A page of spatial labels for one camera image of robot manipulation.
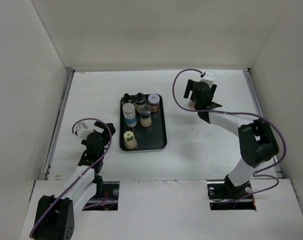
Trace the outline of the black rectangular plastic tray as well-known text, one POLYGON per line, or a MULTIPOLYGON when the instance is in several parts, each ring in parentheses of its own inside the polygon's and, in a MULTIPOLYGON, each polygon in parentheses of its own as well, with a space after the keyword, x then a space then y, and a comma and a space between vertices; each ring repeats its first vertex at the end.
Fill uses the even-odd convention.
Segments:
POLYGON ((136 114, 136 126, 128 127, 125 122, 122 101, 119 103, 119 146, 125 152, 161 150, 167 145, 167 132, 163 98, 160 94, 159 110, 151 113, 151 126, 143 127, 140 116, 136 114), (137 141, 135 149, 127 149, 125 146, 124 133, 131 131, 137 141))

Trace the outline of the pink-cap pepper shaker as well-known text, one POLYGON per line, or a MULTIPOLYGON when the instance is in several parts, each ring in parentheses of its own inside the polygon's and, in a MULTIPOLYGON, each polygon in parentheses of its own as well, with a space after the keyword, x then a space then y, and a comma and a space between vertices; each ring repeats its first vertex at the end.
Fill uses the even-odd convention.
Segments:
POLYGON ((190 101, 188 106, 191 108, 191 109, 194 109, 195 108, 195 103, 193 101, 190 101))

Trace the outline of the clear-lid blue-label bottle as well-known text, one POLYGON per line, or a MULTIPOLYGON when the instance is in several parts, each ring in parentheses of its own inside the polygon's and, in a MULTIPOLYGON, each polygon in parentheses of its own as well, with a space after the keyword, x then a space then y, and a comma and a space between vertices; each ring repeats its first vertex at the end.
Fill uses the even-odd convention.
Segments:
POLYGON ((125 103, 122 106, 123 116, 126 125, 129 128, 133 128, 137 124, 137 118, 136 118, 136 109, 135 106, 132 103, 125 103))

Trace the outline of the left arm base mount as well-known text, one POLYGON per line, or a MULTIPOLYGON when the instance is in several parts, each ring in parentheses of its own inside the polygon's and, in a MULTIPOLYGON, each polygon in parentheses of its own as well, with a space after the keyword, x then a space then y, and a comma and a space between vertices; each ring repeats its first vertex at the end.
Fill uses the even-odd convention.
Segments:
POLYGON ((97 193, 87 202, 84 211, 117 211, 120 196, 119 181, 103 181, 97 193))

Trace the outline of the black-cap pale spice bottle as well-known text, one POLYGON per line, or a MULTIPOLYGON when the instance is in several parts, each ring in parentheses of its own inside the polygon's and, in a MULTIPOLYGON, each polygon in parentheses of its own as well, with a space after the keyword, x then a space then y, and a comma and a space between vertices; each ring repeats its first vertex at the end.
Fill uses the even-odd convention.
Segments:
POLYGON ((133 104, 134 104, 134 107, 135 107, 135 110, 138 112, 140 110, 140 108, 142 106, 144 106, 147 102, 147 98, 146 96, 141 93, 141 92, 138 92, 134 97, 133 97, 133 104))

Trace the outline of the yellow-cap cream bottle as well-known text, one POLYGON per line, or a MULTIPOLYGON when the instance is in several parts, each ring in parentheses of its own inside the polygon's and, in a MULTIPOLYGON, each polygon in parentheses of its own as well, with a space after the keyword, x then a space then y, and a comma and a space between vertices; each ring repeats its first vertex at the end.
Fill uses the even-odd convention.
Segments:
POLYGON ((132 131, 126 131, 123 134, 123 138, 124 138, 124 145, 128 150, 133 150, 137 147, 138 143, 132 131))

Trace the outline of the dark-cap beige spice bottle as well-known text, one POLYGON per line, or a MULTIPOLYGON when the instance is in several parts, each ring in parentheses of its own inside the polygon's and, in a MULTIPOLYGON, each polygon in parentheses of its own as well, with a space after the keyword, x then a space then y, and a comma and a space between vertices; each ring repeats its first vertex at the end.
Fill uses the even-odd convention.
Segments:
POLYGON ((148 128, 151 126, 152 124, 151 113, 152 110, 148 105, 143 105, 139 108, 140 124, 142 127, 148 128))

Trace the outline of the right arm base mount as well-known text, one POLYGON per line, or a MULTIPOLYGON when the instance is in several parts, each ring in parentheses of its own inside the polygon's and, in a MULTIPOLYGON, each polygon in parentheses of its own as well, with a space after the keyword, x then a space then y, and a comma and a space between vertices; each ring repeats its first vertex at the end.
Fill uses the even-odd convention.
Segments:
POLYGON ((207 181, 209 207, 212 211, 256 210, 250 181, 233 186, 230 180, 207 181))

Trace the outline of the black-cap brown spice bottle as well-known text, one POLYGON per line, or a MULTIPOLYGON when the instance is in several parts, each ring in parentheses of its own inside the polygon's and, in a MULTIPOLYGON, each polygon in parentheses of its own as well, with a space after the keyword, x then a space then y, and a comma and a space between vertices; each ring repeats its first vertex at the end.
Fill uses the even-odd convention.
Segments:
POLYGON ((133 102, 134 102, 133 96, 128 93, 125 93, 121 99, 122 105, 127 104, 127 103, 133 104, 133 102))

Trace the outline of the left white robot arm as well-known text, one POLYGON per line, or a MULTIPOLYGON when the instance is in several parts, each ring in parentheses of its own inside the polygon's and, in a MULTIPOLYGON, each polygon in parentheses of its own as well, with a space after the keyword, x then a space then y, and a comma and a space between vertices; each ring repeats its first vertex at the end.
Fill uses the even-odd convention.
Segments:
POLYGON ((72 127, 72 133, 85 146, 78 165, 57 194, 39 199, 30 239, 70 240, 75 231, 75 217, 91 198, 99 199, 104 193, 99 173, 116 129, 112 123, 94 119, 94 126, 102 129, 99 132, 89 129, 85 122, 83 118, 72 127))

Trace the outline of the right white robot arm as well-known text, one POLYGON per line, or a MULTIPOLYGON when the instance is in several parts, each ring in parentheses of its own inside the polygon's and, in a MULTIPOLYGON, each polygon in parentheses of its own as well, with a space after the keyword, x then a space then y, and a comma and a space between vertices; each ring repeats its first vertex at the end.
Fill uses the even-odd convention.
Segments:
POLYGON ((211 200, 236 200, 249 193, 250 178, 259 166, 279 153, 279 146, 266 120, 227 114, 222 105, 213 102, 216 88, 215 84, 190 79, 183 97, 194 103, 200 119, 238 137, 241 159, 223 183, 212 184, 208 188, 211 200))

